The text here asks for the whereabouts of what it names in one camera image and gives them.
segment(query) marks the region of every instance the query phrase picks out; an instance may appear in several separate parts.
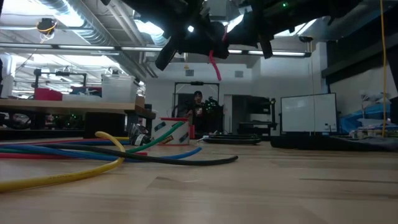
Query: ventilation duct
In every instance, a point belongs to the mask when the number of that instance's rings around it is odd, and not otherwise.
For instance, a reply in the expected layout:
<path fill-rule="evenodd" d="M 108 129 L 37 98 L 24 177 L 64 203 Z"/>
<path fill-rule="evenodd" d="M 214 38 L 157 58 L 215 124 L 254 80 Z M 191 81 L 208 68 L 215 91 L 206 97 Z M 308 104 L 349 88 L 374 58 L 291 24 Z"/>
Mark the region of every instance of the ventilation duct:
<path fill-rule="evenodd" d="M 55 18 L 67 26 L 79 26 L 85 30 L 74 30 L 82 39 L 91 45 L 112 46 L 119 43 L 103 27 L 94 14 L 81 0 L 36 0 L 50 9 Z M 113 58 L 130 75 L 145 79 L 146 72 L 131 56 L 125 52 L 109 56 Z"/>

